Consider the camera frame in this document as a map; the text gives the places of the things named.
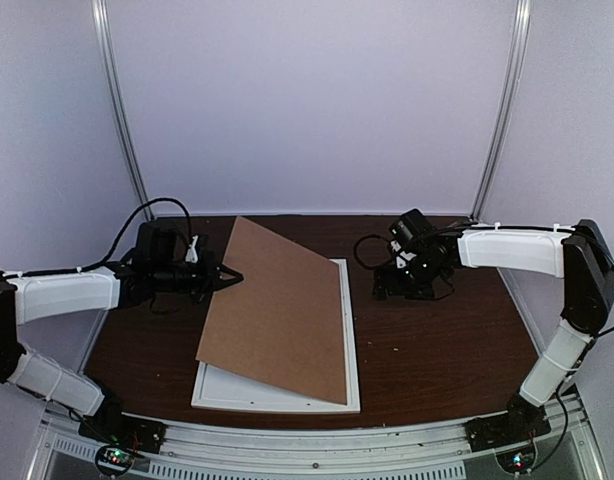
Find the brown fibreboard backing board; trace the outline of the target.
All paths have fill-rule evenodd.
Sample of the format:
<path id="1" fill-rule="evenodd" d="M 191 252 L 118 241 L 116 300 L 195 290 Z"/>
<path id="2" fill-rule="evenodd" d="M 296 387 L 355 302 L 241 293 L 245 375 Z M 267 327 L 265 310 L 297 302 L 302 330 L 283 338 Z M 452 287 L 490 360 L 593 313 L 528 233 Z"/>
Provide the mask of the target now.
<path id="1" fill-rule="evenodd" d="M 223 259 L 238 284 L 213 294 L 196 357 L 335 404 L 347 401 L 337 263 L 244 217 Z"/>

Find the white picture frame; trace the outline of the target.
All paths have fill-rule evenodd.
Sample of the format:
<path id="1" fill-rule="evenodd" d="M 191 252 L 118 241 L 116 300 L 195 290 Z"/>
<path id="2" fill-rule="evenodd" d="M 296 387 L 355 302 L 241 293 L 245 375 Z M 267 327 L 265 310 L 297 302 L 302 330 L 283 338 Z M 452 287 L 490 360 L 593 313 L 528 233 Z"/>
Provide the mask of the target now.
<path id="1" fill-rule="evenodd" d="M 338 404 L 308 397 L 200 362 L 191 397 L 193 408 L 272 415 L 343 415 L 361 411 L 354 318 L 347 261 L 335 259 L 333 262 L 338 266 L 339 271 L 346 401 L 343 404 Z"/>

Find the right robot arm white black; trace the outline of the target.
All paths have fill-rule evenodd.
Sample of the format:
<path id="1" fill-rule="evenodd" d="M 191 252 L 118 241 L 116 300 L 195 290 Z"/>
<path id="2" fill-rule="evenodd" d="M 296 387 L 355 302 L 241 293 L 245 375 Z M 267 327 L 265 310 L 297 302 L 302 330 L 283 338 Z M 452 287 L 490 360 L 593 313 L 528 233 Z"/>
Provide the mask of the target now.
<path id="1" fill-rule="evenodd" d="M 543 417 L 543 407 L 580 367 L 587 352 L 611 332 L 614 259 L 591 219 L 573 225 L 508 225 L 468 221 L 433 225 L 418 210 L 399 217 L 384 238 L 385 260 L 368 266 L 373 295 L 438 301 L 434 284 L 451 282 L 459 269 L 496 269 L 506 282 L 513 276 L 535 280 L 553 300 L 548 312 L 553 332 L 536 363 L 510 399 L 500 419 L 506 440 L 517 442 Z"/>

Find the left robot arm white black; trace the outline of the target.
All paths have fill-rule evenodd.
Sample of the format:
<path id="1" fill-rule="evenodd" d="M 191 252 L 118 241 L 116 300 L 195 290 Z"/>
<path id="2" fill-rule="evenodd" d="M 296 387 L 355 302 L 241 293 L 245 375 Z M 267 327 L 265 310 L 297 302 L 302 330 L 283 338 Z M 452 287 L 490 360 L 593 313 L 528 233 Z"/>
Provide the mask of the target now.
<path id="1" fill-rule="evenodd" d="M 210 293 L 240 283 L 243 276 L 216 258 L 196 261 L 128 260 L 65 271 L 0 270 L 0 383 L 10 383 L 47 401 L 91 418 L 110 444 L 124 442 L 131 424 L 119 400 L 88 377 L 77 374 L 19 341 L 20 325 L 83 311 L 133 308 L 159 293 L 199 302 Z"/>

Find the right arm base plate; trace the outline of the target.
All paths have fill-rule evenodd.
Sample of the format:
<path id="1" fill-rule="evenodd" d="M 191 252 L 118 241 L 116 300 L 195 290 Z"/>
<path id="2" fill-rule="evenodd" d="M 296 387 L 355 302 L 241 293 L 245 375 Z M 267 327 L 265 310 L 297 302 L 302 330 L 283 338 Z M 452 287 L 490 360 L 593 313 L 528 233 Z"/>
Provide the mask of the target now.
<path id="1" fill-rule="evenodd" d="M 472 452 L 496 449 L 551 432 L 548 420 L 538 419 L 529 425 L 516 422 L 509 413 L 490 417 L 477 417 L 464 424 Z"/>

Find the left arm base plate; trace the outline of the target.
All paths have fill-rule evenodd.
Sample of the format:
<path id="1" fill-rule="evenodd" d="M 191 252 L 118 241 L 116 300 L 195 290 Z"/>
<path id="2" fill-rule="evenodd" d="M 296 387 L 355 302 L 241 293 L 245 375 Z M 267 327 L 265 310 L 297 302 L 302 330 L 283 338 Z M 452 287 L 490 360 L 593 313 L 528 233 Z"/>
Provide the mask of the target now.
<path id="1" fill-rule="evenodd" d="M 164 441 L 164 423 L 107 409 L 78 419 L 78 433 L 87 438 L 132 451 L 158 454 Z"/>

